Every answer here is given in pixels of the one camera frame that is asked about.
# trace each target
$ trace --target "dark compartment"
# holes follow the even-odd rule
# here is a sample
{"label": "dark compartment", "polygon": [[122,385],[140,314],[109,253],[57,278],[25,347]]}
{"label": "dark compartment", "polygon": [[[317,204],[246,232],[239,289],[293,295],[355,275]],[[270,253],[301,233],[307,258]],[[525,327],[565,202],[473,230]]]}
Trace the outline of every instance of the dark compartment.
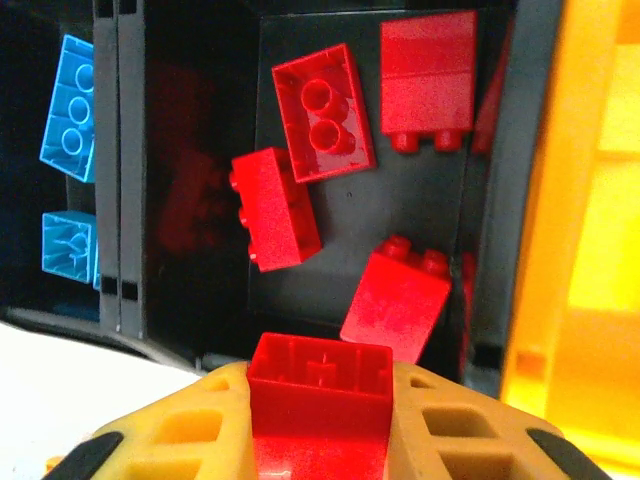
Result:
{"label": "dark compartment", "polygon": [[[453,154],[436,153],[425,142],[419,154],[399,155],[380,133],[379,120],[380,22],[434,11],[391,1],[312,3],[305,8],[318,13],[304,13],[271,3],[278,2],[148,2],[139,8],[147,49],[148,163],[141,198],[147,333],[189,357],[214,352],[250,358],[264,331],[337,338],[371,251],[398,233],[419,251],[435,248],[452,259],[454,295],[421,363],[455,377],[464,323],[459,255],[477,248],[485,165],[469,158],[470,139]],[[507,18],[506,8],[480,10],[476,102],[495,69]],[[224,189],[218,193],[228,209],[211,220],[212,246],[186,254],[162,248],[158,223],[174,179],[168,165],[177,158],[171,153],[175,142],[167,148],[154,135],[158,116],[175,108],[166,90],[154,96],[162,90],[163,66],[210,82],[212,93],[198,105],[206,112],[210,100],[211,112],[199,123],[195,145],[228,172],[235,156],[286,148],[271,67],[342,42],[356,58],[378,166],[309,185],[323,250],[298,267],[261,274],[249,264],[239,201]],[[120,55],[126,54],[121,44]]]}
{"label": "dark compartment", "polygon": [[93,185],[38,157],[62,36],[92,39],[88,2],[0,4],[0,306],[98,320],[98,294],[40,268],[42,213],[95,213]]}

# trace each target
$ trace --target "blue lego brick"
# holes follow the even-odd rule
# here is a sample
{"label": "blue lego brick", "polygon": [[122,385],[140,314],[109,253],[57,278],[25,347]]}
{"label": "blue lego brick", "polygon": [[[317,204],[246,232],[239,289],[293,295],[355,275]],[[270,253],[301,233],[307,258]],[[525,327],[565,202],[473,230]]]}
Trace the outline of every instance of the blue lego brick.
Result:
{"label": "blue lego brick", "polygon": [[94,215],[71,211],[42,215],[42,271],[91,283],[97,252]]}
{"label": "blue lego brick", "polygon": [[65,35],[40,160],[94,183],[93,45]]}
{"label": "blue lego brick", "polygon": [[96,241],[96,261],[93,268],[93,288],[100,291],[100,248],[99,241]]}

